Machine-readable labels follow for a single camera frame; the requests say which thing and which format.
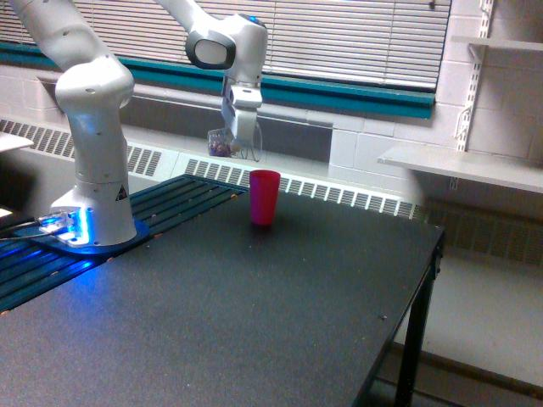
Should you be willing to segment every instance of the window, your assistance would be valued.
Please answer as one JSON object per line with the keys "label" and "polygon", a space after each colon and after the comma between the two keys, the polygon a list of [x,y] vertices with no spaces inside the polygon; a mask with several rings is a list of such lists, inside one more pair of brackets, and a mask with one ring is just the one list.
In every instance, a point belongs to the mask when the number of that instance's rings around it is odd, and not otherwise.
{"label": "window", "polygon": [[[0,41],[32,43],[0,0]],[[153,0],[74,0],[120,55],[188,64],[186,34]],[[434,91],[451,0],[198,0],[218,18],[243,12],[269,30],[265,72]]]}

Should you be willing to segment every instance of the red cup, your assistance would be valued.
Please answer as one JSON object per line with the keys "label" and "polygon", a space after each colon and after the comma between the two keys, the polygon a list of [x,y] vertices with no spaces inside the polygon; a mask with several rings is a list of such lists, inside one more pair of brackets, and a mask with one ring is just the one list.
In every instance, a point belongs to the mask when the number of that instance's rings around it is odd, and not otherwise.
{"label": "red cup", "polygon": [[251,171],[249,176],[251,221],[258,226],[273,222],[281,174],[269,170]]}

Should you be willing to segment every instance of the warning label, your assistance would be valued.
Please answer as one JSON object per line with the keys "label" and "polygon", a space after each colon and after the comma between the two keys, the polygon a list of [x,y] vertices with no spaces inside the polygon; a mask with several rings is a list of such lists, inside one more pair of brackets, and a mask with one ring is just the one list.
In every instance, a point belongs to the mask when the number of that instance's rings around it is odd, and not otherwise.
{"label": "warning label", "polygon": [[124,185],[120,184],[120,190],[119,190],[119,193],[117,193],[117,199],[115,201],[122,201],[123,199],[126,199],[126,198],[128,198],[126,189]]}

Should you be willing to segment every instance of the window sill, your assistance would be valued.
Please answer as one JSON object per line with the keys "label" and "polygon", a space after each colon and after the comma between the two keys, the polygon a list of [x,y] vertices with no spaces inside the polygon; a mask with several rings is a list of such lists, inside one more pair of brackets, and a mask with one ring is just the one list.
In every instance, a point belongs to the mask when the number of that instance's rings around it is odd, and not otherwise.
{"label": "window sill", "polygon": [[[223,74],[201,70],[190,65],[120,57],[119,60],[138,81],[155,85],[179,86],[194,91],[220,92]],[[0,62],[53,68],[55,64],[38,47],[0,42]],[[262,97],[271,103],[311,109],[326,109],[340,113],[374,113],[429,119],[435,95],[383,89],[371,86],[346,85],[265,75]]]}

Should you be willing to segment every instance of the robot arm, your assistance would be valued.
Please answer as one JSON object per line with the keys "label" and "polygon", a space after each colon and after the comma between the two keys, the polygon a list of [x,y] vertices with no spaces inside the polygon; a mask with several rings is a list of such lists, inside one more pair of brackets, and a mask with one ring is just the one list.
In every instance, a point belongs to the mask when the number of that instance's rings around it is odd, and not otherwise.
{"label": "robot arm", "polygon": [[[76,185],[52,205],[70,214],[73,247],[110,246],[136,236],[128,196],[126,140],[119,107],[128,103],[132,74],[100,41],[71,0],[11,0],[38,47],[64,73],[55,94],[76,147]],[[50,225],[54,232],[65,225]]]}
{"label": "robot arm", "polygon": [[262,105],[266,26],[244,14],[217,20],[194,0],[155,1],[187,31],[186,51],[193,64],[206,70],[226,70],[221,107],[225,129],[210,132],[210,153],[258,160],[261,138],[256,110]]}

